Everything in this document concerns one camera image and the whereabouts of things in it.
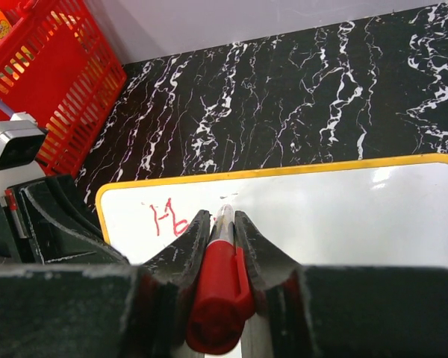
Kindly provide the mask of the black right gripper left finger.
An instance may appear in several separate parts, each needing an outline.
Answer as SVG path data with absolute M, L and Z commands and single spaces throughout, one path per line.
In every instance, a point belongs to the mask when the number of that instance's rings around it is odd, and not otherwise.
M 209 229 L 200 210 L 141 266 L 0 265 L 0 357 L 194 357 L 185 336 Z

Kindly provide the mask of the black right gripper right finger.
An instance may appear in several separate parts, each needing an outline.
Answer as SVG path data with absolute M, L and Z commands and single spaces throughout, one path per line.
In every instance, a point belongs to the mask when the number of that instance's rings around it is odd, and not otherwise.
M 303 265 L 234 217 L 255 314 L 244 357 L 448 357 L 448 269 Z

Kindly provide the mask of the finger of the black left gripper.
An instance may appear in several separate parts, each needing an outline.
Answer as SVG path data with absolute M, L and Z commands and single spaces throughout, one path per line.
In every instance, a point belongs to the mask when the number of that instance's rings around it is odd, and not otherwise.
M 127 264 L 105 242 L 96 214 L 71 175 L 46 176 L 5 191 L 3 242 L 18 263 Z

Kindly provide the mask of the red marker cap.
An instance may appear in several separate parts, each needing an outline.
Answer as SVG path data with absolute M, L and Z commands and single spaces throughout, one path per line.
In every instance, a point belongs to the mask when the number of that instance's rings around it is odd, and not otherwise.
M 231 351 L 255 313 L 243 249 L 218 239 L 206 250 L 187 323 L 188 346 L 203 354 Z

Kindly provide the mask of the white red marker pen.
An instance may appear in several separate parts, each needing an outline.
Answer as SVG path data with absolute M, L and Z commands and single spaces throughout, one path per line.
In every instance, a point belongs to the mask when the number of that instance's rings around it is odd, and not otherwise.
M 234 209 L 230 204 L 218 210 L 208 244 L 218 241 L 234 245 Z

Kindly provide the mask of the white board with orange frame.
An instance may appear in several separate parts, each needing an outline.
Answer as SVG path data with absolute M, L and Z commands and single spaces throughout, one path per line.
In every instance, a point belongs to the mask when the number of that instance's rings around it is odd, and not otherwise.
M 206 250 L 225 204 L 303 265 L 448 269 L 447 154 L 109 183 L 96 195 L 106 243 L 134 265 L 200 210 L 210 215 Z

